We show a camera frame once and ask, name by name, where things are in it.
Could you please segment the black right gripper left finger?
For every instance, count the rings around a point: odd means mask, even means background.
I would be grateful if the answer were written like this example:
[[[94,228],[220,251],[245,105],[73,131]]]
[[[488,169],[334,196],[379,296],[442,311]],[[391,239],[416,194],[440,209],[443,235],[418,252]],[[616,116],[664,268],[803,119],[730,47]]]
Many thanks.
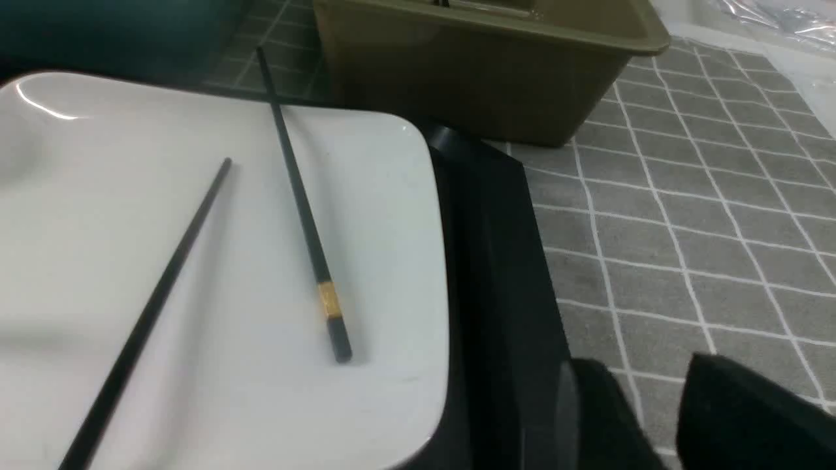
[[[592,359],[562,361],[556,389],[558,469],[665,469],[614,375]]]

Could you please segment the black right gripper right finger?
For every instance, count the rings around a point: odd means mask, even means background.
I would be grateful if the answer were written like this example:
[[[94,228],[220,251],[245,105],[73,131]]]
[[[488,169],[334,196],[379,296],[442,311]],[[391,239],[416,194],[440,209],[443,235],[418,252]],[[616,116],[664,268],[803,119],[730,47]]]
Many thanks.
[[[684,469],[833,469],[835,420],[722,355],[690,360],[677,424]]]

